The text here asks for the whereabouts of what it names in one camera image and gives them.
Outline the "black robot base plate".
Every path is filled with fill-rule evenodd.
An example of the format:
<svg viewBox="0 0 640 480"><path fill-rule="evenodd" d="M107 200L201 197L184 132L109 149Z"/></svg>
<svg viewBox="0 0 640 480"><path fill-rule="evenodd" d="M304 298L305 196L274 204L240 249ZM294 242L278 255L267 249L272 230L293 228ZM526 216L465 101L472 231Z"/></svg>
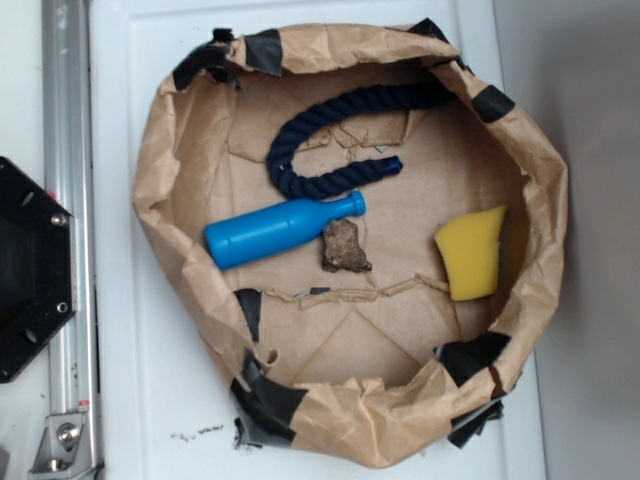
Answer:
<svg viewBox="0 0 640 480"><path fill-rule="evenodd" d="M73 216L1 159L1 382L14 381L75 313Z"/></svg>

